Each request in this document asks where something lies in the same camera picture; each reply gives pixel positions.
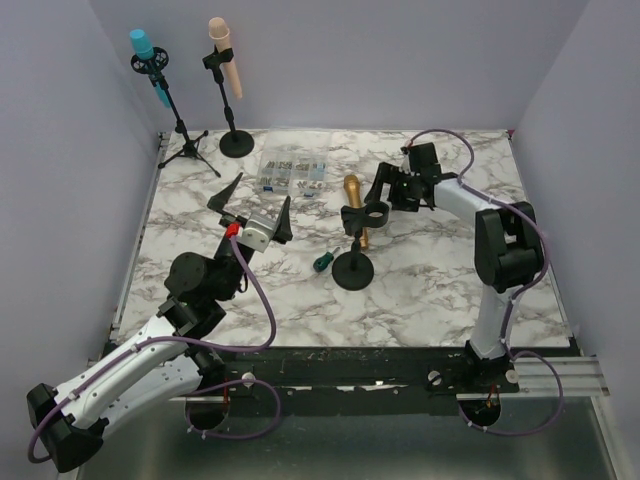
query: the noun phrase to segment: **blue tube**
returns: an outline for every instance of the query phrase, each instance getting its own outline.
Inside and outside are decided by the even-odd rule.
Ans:
[[[129,33],[129,39],[131,40],[133,51],[136,52],[136,55],[140,60],[149,60],[150,58],[153,58],[153,44],[144,30],[140,30],[139,28],[131,30]],[[162,104],[167,108],[171,107],[167,94],[162,90],[162,88],[160,88],[160,85],[156,84],[154,88]]]

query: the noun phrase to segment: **transparent plastic box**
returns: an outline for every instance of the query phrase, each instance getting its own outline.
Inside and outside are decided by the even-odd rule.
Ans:
[[[324,188],[329,130],[273,129],[267,134],[256,190],[313,197]]]

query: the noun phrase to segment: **red connector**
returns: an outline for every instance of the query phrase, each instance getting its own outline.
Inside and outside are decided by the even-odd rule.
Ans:
[[[239,223],[232,223],[231,225],[229,225],[227,227],[227,231],[224,232],[224,236],[227,237],[227,238],[231,238],[234,235],[237,235],[239,231],[240,231],[240,224]]]

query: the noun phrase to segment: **gray floor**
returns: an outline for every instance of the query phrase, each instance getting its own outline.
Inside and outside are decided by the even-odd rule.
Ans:
[[[507,400],[497,425],[535,426],[554,405]],[[232,420],[234,431],[261,425]],[[80,479],[606,480],[611,472],[588,399],[569,400],[556,426],[532,437],[484,435],[457,417],[290,417],[248,442],[187,434],[183,405],[172,402],[116,432]]]

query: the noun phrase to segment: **white marble surface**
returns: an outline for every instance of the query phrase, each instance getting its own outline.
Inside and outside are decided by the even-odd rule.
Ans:
[[[130,336],[166,298],[163,281],[172,260],[193,251],[212,256],[223,233],[218,215],[206,208],[211,195],[239,173],[245,176],[228,205],[248,216],[254,209],[275,214],[283,197],[255,193],[266,131],[252,132],[252,154],[234,160],[217,150],[221,132],[212,132],[200,151],[222,173],[215,177],[201,162],[177,159],[162,170],[122,319],[119,339]],[[507,200],[524,199],[505,132],[466,132],[476,150],[467,181]],[[291,206],[294,239],[272,243],[255,254],[251,267],[275,311],[275,345],[287,346],[460,346],[470,336],[480,303],[481,282],[473,268],[473,230],[451,214],[428,209],[391,212],[388,224],[370,231],[368,252],[376,275],[360,292],[334,283],[330,268],[321,274],[313,260],[336,246],[349,248],[339,210],[346,203],[344,176],[357,173],[366,193],[377,164],[399,165],[399,152],[410,132],[336,131],[331,134],[325,191],[312,199],[295,198]],[[283,150],[300,150],[296,135]],[[460,171],[468,153],[456,139],[431,135],[443,171]],[[181,145],[173,135],[171,155]],[[261,343],[268,321],[255,290],[237,295],[223,308],[227,316],[208,339],[220,343]],[[528,292],[513,327],[514,346],[566,346],[567,330],[549,279]]]

